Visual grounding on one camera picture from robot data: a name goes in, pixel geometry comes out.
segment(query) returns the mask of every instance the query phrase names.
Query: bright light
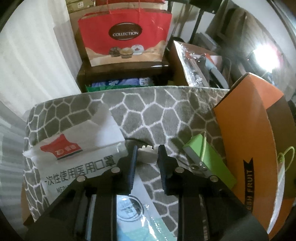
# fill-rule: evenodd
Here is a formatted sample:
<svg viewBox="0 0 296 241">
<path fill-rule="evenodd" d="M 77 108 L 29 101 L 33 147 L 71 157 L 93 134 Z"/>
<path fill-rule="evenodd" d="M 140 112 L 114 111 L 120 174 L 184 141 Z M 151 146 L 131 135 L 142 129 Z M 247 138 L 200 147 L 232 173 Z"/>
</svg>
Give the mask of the bright light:
<svg viewBox="0 0 296 241">
<path fill-rule="evenodd" d="M 261 68 L 268 72 L 279 67 L 279 58 L 276 51 L 269 45 L 261 45 L 254 51 L 256 61 Z"/>
</svg>

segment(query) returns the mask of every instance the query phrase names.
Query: black ribbon logo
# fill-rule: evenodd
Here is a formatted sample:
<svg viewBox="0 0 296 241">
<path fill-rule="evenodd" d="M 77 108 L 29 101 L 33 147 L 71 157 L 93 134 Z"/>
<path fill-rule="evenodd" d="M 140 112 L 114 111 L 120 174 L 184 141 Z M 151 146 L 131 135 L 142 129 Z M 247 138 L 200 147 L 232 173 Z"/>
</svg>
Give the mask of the black ribbon logo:
<svg viewBox="0 0 296 241">
<path fill-rule="evenodd" d="M 244 160 L 244 181 L 245 181 L 245 194 L 244 205 L 249 211 L 253 211 L 254 193 L 255 193 L 255 177 L 253 158 L 247 163 Z"/>
</svg>

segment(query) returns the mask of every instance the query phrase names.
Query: hexagonal pattern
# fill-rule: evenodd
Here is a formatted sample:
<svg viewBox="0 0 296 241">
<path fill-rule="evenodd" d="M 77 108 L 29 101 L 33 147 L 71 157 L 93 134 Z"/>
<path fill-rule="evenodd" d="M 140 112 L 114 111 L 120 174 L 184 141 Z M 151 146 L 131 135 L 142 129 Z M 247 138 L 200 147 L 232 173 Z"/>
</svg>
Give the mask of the hexagonal pattern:
<svg viewBox="0 0 296 241">
<path fill-rule="evenodd" d="M 105 103 L 125 137 L 165 144 L 170 156 L 188 168 L 182 146 L 207 130 L 207 141 L 225 158 L 223 141 L 212 108 L 227 91 L 192 87 L 144 87 L 85 93 L 35 106 L 28 117 L 24 150 L 90 119 Z M 168 229 L 177 233 L 178 200 L 165 196 L 157 165 L 137 164 L 137 171 Z M 36 220 L 49 206 L 40 175 L 25 158 L 24 181 L 30 211 Z"/>
</svg>

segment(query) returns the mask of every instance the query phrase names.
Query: orange cardboard box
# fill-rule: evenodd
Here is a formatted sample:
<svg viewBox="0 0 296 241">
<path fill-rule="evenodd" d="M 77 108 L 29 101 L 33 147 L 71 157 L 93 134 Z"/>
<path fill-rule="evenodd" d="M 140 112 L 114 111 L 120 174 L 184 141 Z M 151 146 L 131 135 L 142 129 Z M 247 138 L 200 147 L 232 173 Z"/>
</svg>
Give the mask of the orange cardboard box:
<svg viewBox="0 0 296 241">
<path fill-rule="evenodd" d="M 251 73 L 241 77 L 214 108 L 227 167 L 237 179 L 232 191 L 267 230 L 277 193 L 279 153 L 296 148 L 296 127 L 283 93 Z M 285 156 L 284 196 L 271 239 L 283 226 L 296 196 L 296 161 Z"/>
</svg>

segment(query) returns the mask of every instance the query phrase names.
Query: curtain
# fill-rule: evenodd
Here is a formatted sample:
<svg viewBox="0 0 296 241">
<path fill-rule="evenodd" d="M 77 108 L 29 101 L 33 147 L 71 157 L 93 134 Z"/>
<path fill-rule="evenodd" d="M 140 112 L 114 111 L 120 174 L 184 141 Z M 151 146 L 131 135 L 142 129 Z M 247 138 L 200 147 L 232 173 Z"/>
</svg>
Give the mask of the curtain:
<svg viewBox="0 0 296 241">
<path fill-rule="evenodd" d="M 0 101 L 26 121 L 35 104 L 80 93 L 80 66 L 65 0 L 24 0 L 0 32 Z"/>
<path fill-rule="evenodd" d="M 25 126 L 23 120 L 0 102 L 0 209 L 21 237 L 26 232 L 20 205 Z"/>
</svg>

